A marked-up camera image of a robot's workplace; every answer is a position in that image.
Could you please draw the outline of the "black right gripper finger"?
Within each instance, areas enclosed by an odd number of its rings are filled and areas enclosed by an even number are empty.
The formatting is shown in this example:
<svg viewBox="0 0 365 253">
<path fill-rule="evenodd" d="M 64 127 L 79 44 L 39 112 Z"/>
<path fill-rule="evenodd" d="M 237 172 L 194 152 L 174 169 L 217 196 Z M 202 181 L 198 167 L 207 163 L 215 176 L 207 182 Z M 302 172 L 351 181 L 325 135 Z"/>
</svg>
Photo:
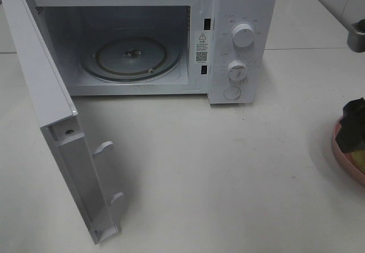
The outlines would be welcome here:
<svg viewBox="0 0 365 253">
<path fill-rule="evenodd" d="M 335 141 L 342 153 L 364 150 L 364 98 L 351 100 L 343 107 L 340 130 Z"/>
</svg>

